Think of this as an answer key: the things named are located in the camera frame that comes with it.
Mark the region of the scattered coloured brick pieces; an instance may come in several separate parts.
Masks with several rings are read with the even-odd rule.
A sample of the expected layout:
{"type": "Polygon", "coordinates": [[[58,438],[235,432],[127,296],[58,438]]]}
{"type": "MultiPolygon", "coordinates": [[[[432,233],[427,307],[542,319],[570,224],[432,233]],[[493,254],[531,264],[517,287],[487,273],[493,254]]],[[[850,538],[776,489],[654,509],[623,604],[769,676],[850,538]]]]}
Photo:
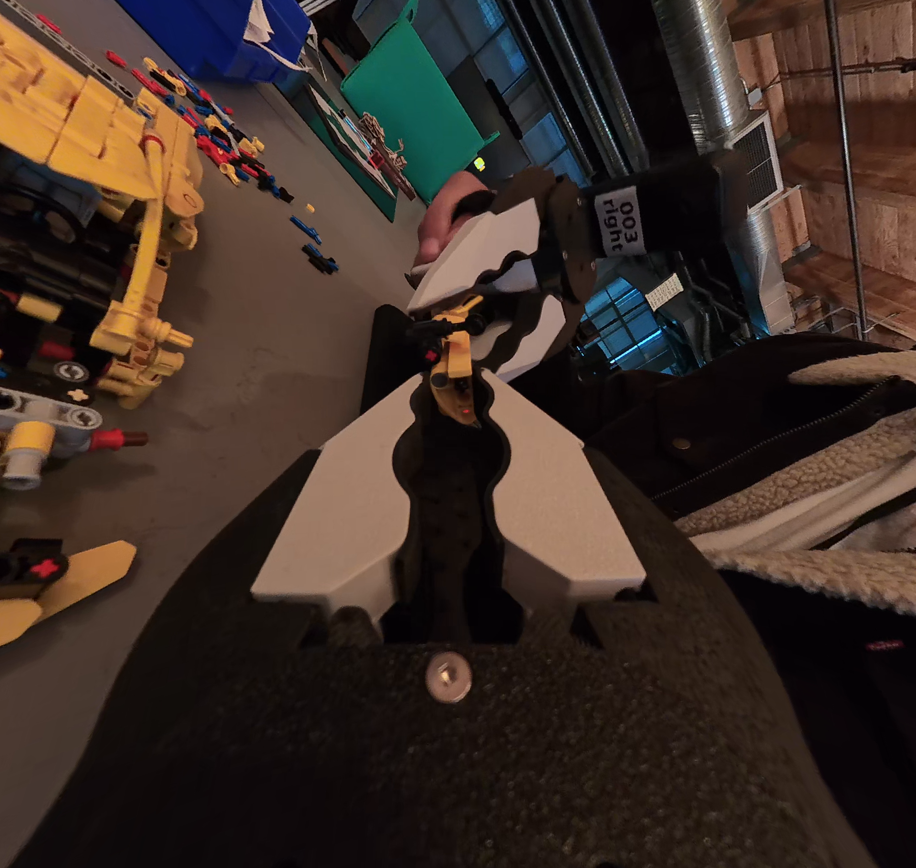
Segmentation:
{"type": "Polygon", "coordinates": [[[47,240],[52,266],[78,260],[118,268],[128,238],[167,266],[197,241],[200,159],[264,186],[262,145],[215,109],[200,122],[190,86],[139,73],[144,91],[123,98],[100,73],[80,74],[39,40],[2,21],[2,215],[8,236],[47,240]]]}

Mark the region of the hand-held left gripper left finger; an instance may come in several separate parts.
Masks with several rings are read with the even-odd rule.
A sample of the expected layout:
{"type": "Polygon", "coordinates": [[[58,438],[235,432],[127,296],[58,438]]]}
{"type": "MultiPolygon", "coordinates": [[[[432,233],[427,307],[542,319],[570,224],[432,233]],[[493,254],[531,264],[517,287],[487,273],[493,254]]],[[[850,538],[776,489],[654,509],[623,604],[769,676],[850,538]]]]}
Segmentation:
{"type": "Polygon", "coordinates": [[[416,422],[413,376],[322,447],[270,549],[251,595],[385,614],[396,602],[393,562],[409,527],[410,499],[396,478],[395,447],[416,422]]]}

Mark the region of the white shirt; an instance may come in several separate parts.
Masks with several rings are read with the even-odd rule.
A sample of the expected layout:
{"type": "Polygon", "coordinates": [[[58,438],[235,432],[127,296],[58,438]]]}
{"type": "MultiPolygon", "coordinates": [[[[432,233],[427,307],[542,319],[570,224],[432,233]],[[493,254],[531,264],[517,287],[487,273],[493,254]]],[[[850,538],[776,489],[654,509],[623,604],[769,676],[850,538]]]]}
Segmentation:
{"type": "Polygon", "coordinates": [[[704,553],[809,549],[914,486],[913,463],[895,471],[885,467],[750,523],[693,536],[691,542],[704,553]]]}

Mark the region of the dark green tray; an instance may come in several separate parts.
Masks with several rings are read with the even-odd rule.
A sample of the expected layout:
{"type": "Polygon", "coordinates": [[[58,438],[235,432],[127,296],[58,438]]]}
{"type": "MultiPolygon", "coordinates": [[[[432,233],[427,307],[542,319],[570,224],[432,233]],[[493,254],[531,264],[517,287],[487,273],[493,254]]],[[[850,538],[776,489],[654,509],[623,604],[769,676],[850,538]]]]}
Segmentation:
{"type": "Polygon", "coordinates": [[[307,72],[288,76],[276,88],[383,216],[394,222],[398,188],[373,163],[370,144],[348,107],[338,104],[307,72]]]}

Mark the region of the blue plastic bin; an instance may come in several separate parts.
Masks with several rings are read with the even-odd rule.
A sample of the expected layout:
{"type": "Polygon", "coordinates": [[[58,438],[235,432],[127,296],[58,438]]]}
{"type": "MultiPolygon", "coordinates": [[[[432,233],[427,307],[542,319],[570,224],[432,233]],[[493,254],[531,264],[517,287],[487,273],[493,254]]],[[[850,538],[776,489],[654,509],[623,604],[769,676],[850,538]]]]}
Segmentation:
{"type": "Polygon", "coordinates": [[[251,0],[115,0],[192,79],[275,84],[290,76],[241,49],[251,0]]]}

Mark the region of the black fleece-lined jacket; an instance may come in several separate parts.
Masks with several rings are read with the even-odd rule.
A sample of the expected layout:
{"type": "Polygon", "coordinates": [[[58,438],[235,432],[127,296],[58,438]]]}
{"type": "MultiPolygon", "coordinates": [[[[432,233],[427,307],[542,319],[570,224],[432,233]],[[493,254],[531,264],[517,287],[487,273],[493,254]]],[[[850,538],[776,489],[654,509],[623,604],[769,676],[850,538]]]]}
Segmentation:
{"type": "MultiPolygon", "coordinates": [[[[691,540],[914,464],[914,350],[801,333],[675,378],[513,386],[691,540]]],[[[914,489],[805,550],[704,553],[748,614],[822,778],[876,866],[914,866],[914,489]]]]}

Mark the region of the small brick model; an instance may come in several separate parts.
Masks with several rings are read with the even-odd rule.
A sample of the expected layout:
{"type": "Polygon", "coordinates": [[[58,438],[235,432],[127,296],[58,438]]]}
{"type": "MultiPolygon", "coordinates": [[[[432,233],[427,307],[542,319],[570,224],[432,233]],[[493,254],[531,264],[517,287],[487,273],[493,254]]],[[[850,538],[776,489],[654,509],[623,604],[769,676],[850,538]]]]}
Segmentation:
{"type": "Polygon", "coordinates": [[[368,112],[362,114],[356,126],[370,148],[369,163],[385,177],[387,183],[402,192],[407,199],[415,199],[416,191],[406,177],[404,142],[399,140],[397,149],[390,149],[385,141],[384,129],[368,112]]]}

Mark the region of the yellow brick wing piece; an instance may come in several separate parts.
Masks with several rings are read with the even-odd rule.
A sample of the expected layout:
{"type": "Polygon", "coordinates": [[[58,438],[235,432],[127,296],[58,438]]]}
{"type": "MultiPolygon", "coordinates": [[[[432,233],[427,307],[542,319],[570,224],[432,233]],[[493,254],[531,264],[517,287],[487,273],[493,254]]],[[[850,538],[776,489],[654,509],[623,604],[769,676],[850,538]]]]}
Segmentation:
{"type": "Polygon", "coordinates": [[[59,539],[17,539],[1,553],[1,645],[114,584],[135,556],[125,541],[65,554],[59,539]]]}

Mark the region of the metal ventilation duct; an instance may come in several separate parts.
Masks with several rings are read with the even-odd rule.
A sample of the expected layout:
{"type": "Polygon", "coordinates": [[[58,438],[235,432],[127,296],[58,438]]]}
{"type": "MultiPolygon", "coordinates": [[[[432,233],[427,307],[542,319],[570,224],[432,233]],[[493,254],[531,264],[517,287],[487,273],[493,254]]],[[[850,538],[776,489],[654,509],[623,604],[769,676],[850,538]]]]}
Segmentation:
{"type": "MultiPolygon", "coordinates": [[[[698,152],[732,149],[752,118],[723,0],[650,0],[698,152]]],[[[732,260],[753,327],[762,334],[795,331],[773,221],[751,193],[746,166],[744,211],[732,260]]]]}

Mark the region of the yellow brick car model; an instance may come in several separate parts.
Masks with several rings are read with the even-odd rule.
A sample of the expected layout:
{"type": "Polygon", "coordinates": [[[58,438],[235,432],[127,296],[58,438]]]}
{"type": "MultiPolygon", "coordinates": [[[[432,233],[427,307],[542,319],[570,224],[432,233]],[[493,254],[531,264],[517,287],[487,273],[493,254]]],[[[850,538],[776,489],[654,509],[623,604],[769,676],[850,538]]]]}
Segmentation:
{"type": "Polygon", "coordinates": [[[104,428],[97,393],[133,409],[193,337],[160,313],[172,257],[198,239],[191,129],[132,93],[15,0],[1,20],[2,487],[51,460],[141,447],[104,428]]]}

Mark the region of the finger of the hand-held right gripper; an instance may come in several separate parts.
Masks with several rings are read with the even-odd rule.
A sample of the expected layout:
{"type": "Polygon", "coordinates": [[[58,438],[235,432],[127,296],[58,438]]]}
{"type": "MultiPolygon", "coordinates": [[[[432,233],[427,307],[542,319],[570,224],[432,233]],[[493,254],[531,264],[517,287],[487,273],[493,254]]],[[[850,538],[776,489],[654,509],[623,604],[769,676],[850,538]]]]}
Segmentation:
{"type": "Polygon", "coordinates": [[[555,294],[473,296],[462,308],[471,324],[472,371],[490,370],[504,382],[540,365],[566,324],[555,294]]]}
{"type": "Polygon", "coordinates": [[[431,314],[475,296],[547,293],[535,266],[540,240],[533,198],[468,220],[423,274],[406,312],[431,314]]]}

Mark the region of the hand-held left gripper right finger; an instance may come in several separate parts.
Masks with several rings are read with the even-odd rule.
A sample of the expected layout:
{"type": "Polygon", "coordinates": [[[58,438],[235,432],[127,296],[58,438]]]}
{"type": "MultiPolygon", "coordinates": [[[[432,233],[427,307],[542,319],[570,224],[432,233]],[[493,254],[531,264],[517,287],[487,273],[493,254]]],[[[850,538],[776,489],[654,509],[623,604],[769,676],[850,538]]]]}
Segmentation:
{"type": "Polygon", "coordinates": [[[505,547],[502,586],[528,613],[574,613],[643,587],[646,571],[583,442],[496,376],[489,420],[508,445],[492,489],[505,547]]]}

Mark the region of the person's right hand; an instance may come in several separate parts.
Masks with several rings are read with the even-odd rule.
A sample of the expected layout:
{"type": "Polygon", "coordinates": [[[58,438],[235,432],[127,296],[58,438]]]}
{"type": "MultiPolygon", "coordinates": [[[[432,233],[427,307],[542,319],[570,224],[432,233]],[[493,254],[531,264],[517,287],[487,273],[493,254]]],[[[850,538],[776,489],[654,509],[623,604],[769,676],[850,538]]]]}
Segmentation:
{"type": "Polygon", "coordinates": [[[460,229],[489,209],[498,190],[487,187],[468,171],[459,171],[441,187],[418,226],[418,251],[408,274],[413,282],[439,259],[460,229]]]}

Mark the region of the green corrugated box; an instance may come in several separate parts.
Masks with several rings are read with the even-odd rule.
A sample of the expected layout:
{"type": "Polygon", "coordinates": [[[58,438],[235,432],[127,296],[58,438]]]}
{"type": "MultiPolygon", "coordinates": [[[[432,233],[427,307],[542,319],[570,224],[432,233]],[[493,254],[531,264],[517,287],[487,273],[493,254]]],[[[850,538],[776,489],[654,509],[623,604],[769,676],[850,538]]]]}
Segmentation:
{"type": "Polygon", "coordinates": [[[341,93],[386,137],[404,143],[405,175],[429,204],[452,175],[473,164],[498,139],[482,137],[413,27],[418,0],[409,0],[368,54],[343,79],[341,93]]]}

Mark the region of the white crumpled paper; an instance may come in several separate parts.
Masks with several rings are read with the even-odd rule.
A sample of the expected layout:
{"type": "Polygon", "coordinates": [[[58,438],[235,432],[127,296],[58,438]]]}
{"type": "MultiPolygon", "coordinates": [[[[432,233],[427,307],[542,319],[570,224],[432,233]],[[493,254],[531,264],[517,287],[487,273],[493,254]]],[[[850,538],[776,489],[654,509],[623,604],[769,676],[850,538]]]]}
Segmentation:
{"type": "Polygon", "coordinates": [[[289,72],[304,72],[312,22],[295,0],[251,0],[241,49],[259,51],[289,72]]]}

